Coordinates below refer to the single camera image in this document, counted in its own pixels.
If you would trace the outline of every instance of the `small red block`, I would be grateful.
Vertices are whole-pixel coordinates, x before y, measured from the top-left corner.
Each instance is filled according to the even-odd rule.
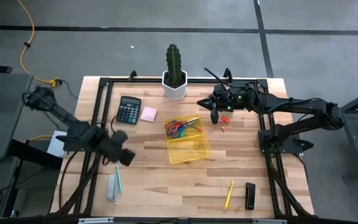
[[[230,123],[229,118],[227,118],[227,117],[226,117],[226,116],[224,116],[224,115],[222,115],[221,119],[222,119],[224,122],[226,122],[227,124],[229,124],[229,123]]]

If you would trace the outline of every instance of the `pink sticky note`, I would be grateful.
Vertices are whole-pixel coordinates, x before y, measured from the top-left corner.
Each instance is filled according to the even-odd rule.
[[[149,108],[145,106],[143,108],[142,116],[140,116],[140,118],[145,121],[154,122],[154,118],[156,114],[157,114],[157,109]]]

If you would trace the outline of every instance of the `gray floor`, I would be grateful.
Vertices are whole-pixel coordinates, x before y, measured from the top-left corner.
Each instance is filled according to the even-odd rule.
[[[252,0],[23,2],[37,26],[257,28]],[[358,30],[356,0],[259,2],[266,29]],[[17,1],[0,0],[0,24],[27,26],[29,21]],[[29,36],[29,31],[0,30],[0,65],[14,67],[13,74],[23,72],[19,56]],[[37,77],[68,81],[78,94],[85,75],[128,75],[133,69],[139,75],[160,75],[170,42],[178,44],[190,76],[208,76],[203,67],[216,73],[229,67],[236,77],[267,76],[259,34],[39,31],[25,65]],[[339,106],[358,96],[358,35],[267,35],[267,43],[274,77],[285,79],[289,96],[321,97]],[[74,112],[76,99],[66,87],[56,95]],[[25,109],[15,137],[24,140],[53,129],[42,113]],[[344,130],[302,136],[315,143],[305,152],[305,162],[316,214],[358,221],[358,182],[342,181],[358,169]],[[33,203],[26,209],[49,206]]]

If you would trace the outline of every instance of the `marker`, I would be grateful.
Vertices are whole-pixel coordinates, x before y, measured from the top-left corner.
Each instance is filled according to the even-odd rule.
[[[119,167],[118,167],[118,164],[116,164],[116,168],[117,168],[117,176],[118,176],[118,186],[119,186],[119,192],[122,194],[121,175],[119,174]]]
[[[233,190],[233,187],[234,187],[234,180],[231,181],[230,190],[229,190],[229,193],[227,195],[226,203],[224,204],[224,209],[225,210],[229,208],[230,196],[231,196],[231,191]]]

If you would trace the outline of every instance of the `yellow plastic container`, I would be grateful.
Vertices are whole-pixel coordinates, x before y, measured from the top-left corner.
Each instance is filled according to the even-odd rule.
[[[199,114],[181,116],[172,119],[186,122],[195,118],[199,118],[199,120],[192,125],[204,130],[203,120]],[[172,122],[172,119],[165,120],[164,127],[169,122]],[[173,139],[171,135],[168,135],[167,131],[168,130],[165,128],[165,138],[167,139],[169,161],[172,164],[203,159],[211,155],[211,148],[204,134],[204,131],[199,131],[195,128],[187,127],[185,128],[184,135],[176,139]]]

